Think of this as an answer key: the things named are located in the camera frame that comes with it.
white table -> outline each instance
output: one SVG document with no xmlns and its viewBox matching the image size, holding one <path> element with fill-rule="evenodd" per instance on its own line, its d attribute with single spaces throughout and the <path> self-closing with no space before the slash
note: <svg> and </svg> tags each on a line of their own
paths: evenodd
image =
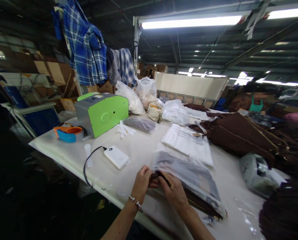
<svg viewBox="0 0 298 240">
<path fill-rule="evenodd" d="M 82 180 L 84 180 L 83 165 L 87 158 L 84 150 L 85 144 L 91 145 L 91 151 L 99 146 L 107 148 L 112 145 L 117 146 L 129 156 L 130 164 L 118 170 L 106 158 L 103 150 L 99 149 L 93 153 L 93 166 L 86 170 L 86 174 L 94 188 L 121 209 L 131 193 L 137 171 L 144 164 L 151 166 L 153 152 L 169 126 L 169 122 L 162 121 L 152 134 L 137 131 L 133 136 L 128 135 L 123 139 L 116 128 L 113 128 L 96 139 L 90 138 L 76 143 L 58 140 L 54 131 L 51 130 L 34 139 L 30 145 Z M 248 210 L 251 210 L 251 215 L 255 215 L 254 222 L 257 222 L 264 200 L 246 188 L 240 173 L 238 158 L 216 146 L 211 146 L 211 153 L 214 162 L 213 178 L 221 201 L 228 212 L 228 219 L 216 222 L 213 227 L 207 226 L 208 229 L 218 240 L 260 239 L 250 230 L 250 227 L 254 227 L 259 232 L 257 224 L 249 226 L 246 223 L 247 220 L 238 208 L 244 208 L 244 205 L 237 204 L 235 199 L 249 206 Z M 142 208 L 144 213 L 138 213 L 135 219 L 159 238 L 174 239 L 177 235 L 181 239 L 192 239 L 177 213 L 165 197 L 157 191 L 148 190 Z"/>
</svg>

gray machine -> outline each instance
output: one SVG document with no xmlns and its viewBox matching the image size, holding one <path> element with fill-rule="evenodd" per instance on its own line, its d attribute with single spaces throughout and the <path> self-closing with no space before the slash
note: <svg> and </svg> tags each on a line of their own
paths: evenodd
<svg viewBox="0 0 298 240">
<path fill-rule="evenodd" d="M 78 123 L 96 138 L 129 116 L 127 98 L 111 93 L 87 93 L 75 103 Z"/>
<path fill-rule="evenodd" d="M 280 186 L 272 178 L 266 160 L 254 153 L 248 153 L 240 159 L 240 170 L 247 188 L 259 197 L 268 198 L 272 191 Z"/>
</svg>

floor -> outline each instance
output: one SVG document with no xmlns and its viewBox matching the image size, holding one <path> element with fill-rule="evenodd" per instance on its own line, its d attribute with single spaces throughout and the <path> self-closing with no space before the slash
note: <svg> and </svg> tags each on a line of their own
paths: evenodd
<svg viewBox="0 0 298 240">
<path fill-rule="evenodd" d="M 106 201 L 96 211 L 99 193 L 80 199 L 70 181 L 50 184 L 36 165 L 23 165 L 33 149 L 10 126 L 0 107 L 0 239 L 100 239 L 120 210 Z"/>
</svg>

plaid shirt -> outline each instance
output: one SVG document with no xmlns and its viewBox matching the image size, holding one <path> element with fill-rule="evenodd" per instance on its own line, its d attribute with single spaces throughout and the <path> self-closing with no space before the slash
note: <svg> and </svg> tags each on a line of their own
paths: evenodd
<svg viewBox="0 0 298 240">
<path fill-rule="evenodd" d="M 70 66 L 76 70 L 80 84 L 104 83 L 107 79 L 106 45 L 101 32 L 88 22 L 77 0 L 68 0 L 63 21 L 72 50 Z"/>
<path fill-rule="evenodd" d="M 120 75 L 121 81 L 128 85 L 129 83 L 136 85 L 135 75 L 134 75 L 134 67 L 133 60 L 131 57 L 131 53 L 127 48 L 121 48 L 119 50 L 114 50 L 119 56 L 120 60 Z"/>
</svg>

ceiling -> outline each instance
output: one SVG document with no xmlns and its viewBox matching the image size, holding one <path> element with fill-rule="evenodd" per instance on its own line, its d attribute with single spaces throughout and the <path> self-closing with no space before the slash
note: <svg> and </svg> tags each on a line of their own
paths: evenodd
<svg viewBox="0 0 298 240">
<path fill-rule="evenodd" d="M 132 54 L 133 16 L 244 2 L 79 0 L 88 20 L 102 31 L 105 43 L 111 48 L 129 48 Z M 249 4 L 249 9 L 256 9 L 260 2 Z M 288 3 L 298 3 L 298 0 L 274 0 L 269 6 Z M 54 36 L 50 14 L 53 4 L 51 0 L 0 0 L 0 19 L 32 25 L 40 28 L 41 32 Z M 236 11 L 239 11 L 241 6 L 237 5 Z M 271 71 L 268 80 L 298 82 L 298 18 L 260 20 L 250 40 L 247 40 L 244 31 L 247 23 L 248 21 L 235 26 L 143 30 L 138 54 L 145 63 L 167 64 L 169 71 L 173 73 L 187 72 L 189 67 L 194 67 L 194 72 L 197 73 L 212 71 L 213 74 L 230 77 L 238 77 L 241 71 L 245 71 L 249 76 Z M 267 41 L 269 42 L 266 48 L 259 48 L 261 43 Z"/>
</svg>

